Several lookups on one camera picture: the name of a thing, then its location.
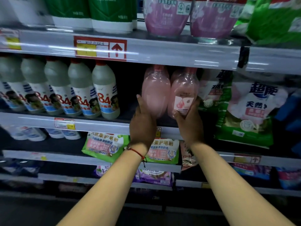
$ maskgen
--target red arrow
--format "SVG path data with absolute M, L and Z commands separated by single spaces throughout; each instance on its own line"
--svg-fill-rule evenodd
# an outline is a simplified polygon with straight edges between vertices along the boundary
M 118 57 L 118 50 L 122 51 L 122 48 L 119 44 L 115 44 L 113 47 L 112 47 L 112 50 L 115 50 L 117 51 L 116 52 L 116 57 Z

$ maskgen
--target red string bracelet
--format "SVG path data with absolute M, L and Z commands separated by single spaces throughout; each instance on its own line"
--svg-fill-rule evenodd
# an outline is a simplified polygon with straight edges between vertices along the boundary
M 145 158 L 143 155 L 141 155 L 139 152 L 137 152 L 135 149 L 133 149 L 133 148 L 131 148 L 131 147 L 127 147 L 126 149 L 131 150 L 131 151 L 133 151 L 133 152 L 136 152 L 136 153 L 142 158 L 143 165 L 144 165 L 144 167 L 146 167 L 146 166 L 145 166 L 145 163 L 146 163 L 147 161 L 146 161 L 146 158 Z

